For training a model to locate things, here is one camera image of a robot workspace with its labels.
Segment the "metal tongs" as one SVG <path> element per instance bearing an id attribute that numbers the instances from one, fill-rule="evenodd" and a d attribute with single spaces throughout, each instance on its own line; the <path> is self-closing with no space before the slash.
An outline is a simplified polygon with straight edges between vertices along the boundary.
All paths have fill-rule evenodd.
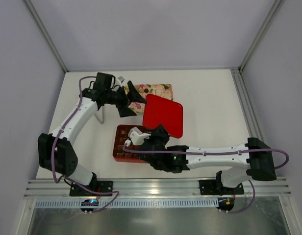
<path id="1" fill-rule="evenodd" d="M 104 124 L 104 109 L 100 108 L 96 113 L 95 117 L 100 124 Z"/>

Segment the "red chocolate box with insert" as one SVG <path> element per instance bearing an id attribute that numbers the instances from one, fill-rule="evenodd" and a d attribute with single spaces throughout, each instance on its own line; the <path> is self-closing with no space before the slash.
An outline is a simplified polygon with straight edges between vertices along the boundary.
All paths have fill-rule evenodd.
<path id="1" fill-rule="evenodd" d="M 123 151 L 123 145 L 128 139 L 129 131 L 133 127 L 134 125 L 125 124 L 120 124 L 117 126 L 112 156 L 117 162 L 145 164 L 143 160 L 138 158 L 137 154 Z"/>

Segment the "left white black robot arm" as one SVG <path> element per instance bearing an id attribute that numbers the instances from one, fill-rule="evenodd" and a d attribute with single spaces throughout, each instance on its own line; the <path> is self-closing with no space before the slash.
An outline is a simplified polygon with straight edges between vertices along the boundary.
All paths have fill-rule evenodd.
<path id="1" fill-rule="evenodd" d="M 133 117 L 137 114 L 129 108 L 130 104 L 145 104 L 146 100 L 131 81 L 127 82 L 129 91 L 126 92 L 122 77 L 98 72 L 95 76 L 80 78 L 79 84 L 88 78 L 91 79 L 89 87 L 78 88 L 78 102 L 63 122 L 49 134 L 39 136 L 39 166 L 52 173 L 56 184 L 65 179 L 91 195 L 103 195 L 99 191 L 96 174 L 78 162 L 73 144 L 85 124 L 102 106 L 114 105 L 121 118 Z"/>

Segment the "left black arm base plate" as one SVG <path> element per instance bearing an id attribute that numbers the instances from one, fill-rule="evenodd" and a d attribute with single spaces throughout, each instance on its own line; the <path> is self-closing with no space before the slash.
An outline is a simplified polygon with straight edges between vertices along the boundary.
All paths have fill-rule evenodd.
<path id="1" fill-rule="evenodd" d="M 113 191 L 113 181 L 95 180 L 88 186 L 80 186 L 78 183 L 72 183 L 69 195 L 71 197 L 83 196 L 111 196 Z"/>

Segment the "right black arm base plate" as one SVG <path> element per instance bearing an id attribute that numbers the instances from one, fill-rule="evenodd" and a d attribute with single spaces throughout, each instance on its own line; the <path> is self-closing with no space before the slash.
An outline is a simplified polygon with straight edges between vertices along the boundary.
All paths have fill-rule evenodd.
<path id="1" fill-rule="evenodd" d="M 221 180 L 199 180 L 199 190 L 201 195 L 243 195 L 244 188 L 242 183 L 238 184 L 235 188 L 224 187 Z"/>

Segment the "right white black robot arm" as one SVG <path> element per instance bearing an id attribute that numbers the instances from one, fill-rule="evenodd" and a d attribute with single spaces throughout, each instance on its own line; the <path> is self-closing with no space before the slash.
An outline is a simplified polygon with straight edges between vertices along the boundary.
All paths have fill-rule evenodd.
<path id="1" fill-rule="evenodd" d="M 258 138 L 251 137 L 247 143 L 224 148 L 167 147 L 170 135 L 162 125 L 149 133 L 134 127 L 128 137 L 139 147 L 139 159 L 155 170 L 181 173 L 202 167 L 224 167 L 216 174 L 216 189 L 220 194 L 250 179 L 267 182 L 277 178 L 271 149 Z"/>

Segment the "red box lid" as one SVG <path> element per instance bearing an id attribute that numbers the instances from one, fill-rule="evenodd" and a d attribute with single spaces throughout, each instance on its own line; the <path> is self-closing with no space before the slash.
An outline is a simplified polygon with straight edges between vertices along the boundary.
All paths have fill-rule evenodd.
<path id="1" fill-rule="evenodd" d="M 162 125 L 173 138 L 183 136 L 183 106 L 175 101 L 148 94 L 144 108 L 143 126 L 153 130 Z"/>

